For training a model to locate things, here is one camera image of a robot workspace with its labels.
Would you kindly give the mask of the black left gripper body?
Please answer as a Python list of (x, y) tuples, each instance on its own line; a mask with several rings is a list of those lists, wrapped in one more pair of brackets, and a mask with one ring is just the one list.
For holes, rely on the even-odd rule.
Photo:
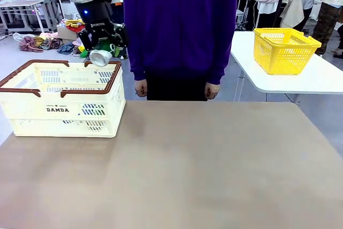
[(117, 47), (124, 48), (128, 45), (125, 25), (113, 21), (109, 3), (103, 1), (76, 3), (76, 8), (85, 24), (85, 29), (92, 34), (96, 45), (108, 38)]

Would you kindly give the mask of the person's right hand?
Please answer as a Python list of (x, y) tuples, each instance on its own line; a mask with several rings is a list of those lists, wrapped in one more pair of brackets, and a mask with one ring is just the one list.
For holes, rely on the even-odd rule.
[(146, 97), (147, 96), (147, 80), (135, 80), (135, 91), (137, 96)]

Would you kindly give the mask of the person's left hand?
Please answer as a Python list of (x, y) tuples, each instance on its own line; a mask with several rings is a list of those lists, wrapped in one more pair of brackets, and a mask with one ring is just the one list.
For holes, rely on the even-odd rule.
[(205, 98), (207, 100), (213, 100), (218, 95), (220, 85), (206, 83), (205, 85)]

